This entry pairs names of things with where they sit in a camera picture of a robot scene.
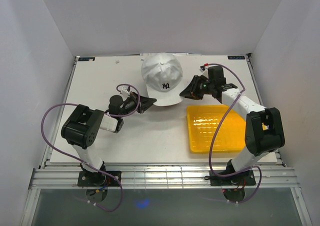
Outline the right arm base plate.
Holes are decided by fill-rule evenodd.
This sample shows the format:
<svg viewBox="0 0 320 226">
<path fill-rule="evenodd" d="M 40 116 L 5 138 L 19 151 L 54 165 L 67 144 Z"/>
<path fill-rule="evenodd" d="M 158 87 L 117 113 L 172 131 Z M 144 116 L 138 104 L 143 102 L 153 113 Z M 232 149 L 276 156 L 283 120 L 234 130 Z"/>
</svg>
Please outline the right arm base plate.
<svg viewBox="0 0 320 226">
<path fill-rule="evenodd" d="M 211 171 L 204 177 L 211 186 L 255 186 L 256 180 L 253 170 L 247 170 L 230 177 L 217 177 Z"/>
</svg>

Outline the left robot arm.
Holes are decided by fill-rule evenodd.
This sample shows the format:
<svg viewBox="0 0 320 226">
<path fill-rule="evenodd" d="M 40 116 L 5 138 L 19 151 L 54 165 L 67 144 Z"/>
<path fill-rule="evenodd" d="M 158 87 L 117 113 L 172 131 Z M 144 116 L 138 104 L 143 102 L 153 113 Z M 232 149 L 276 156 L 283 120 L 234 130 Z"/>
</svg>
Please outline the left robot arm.
<svg viewBox="0 0 320 226">
<path fill-rule="evenodd" d="M 144 113 L 157 102 L 155 98 L 138 96 L 130 92 L 126 99 L 114 95 L 109 99 L 108 109 L 90 109 L 85 105 L 78 105 L 61 129 L 61 136 L 76 150 L 82 160 L 81 169 L 86 179 L 95 186 L 106 181 L 105 163 L 98 156 L 94 142 L 99 130 L 118 133 L 124 124 L 124 116 L 137 111 Z"/>
</svg>

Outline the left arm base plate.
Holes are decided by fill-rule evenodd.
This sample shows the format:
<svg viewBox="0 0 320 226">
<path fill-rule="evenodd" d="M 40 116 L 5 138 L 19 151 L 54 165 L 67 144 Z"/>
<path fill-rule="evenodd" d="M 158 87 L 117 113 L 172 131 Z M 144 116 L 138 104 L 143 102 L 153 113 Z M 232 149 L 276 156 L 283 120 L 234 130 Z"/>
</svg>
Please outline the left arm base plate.
<svg viewBox="0 0 320 226">
<path fill-rule="evenodd" d="M 78 187 L 118 187 L 119 183 L 112 177 L 100 172 L 81 171 L 77 180 Z"/>
</svg>

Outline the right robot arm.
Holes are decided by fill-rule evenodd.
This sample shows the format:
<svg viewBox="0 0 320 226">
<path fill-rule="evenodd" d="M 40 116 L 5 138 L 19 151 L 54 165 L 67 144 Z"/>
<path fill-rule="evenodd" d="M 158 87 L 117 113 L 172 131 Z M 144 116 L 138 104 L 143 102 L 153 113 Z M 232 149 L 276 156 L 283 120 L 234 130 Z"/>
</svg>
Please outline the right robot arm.
<svg viewBox="0 0 320 226">
<path fill-rule="evenodd" d="M 240 88 L 227 83 L 224 71 L 228 67 L 207 63 L 201 69 L 202 75 L 195 75 L 179 95 L 191 100 L 202 100 L 205 95 L 210 95 L 228 107 L 222 120 L 227 118 L 230 111 L 235 111 L 245 121 L 244 148 L 228 162 L 223 172 L 211 172 L 214 177 L 226 178 L 230 184 L 237 185 L 244 179 L 244 172 L 255 167 L 264 156 L 285 145 L 281 114 L 277 108 L 267 108 L 247 97 L 243 83 Z"/>
</svg>

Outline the white baseball cap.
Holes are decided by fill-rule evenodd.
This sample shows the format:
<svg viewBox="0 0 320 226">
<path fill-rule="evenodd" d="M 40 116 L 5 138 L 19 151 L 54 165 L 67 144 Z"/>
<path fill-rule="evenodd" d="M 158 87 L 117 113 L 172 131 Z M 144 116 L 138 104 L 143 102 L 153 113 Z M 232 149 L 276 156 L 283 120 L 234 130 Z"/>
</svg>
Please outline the white baseball cap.
<svg viewBox="0 0 320 226">
<path fill-rule="evenodd" d="M 180 93 L 185 89 L 183 69 L 178 59 L 171 53 L 156 53 L 142 62 L 141 76 L 149 98 L 156 99 L 158 107 L 181 103 Z"/>
</svg>

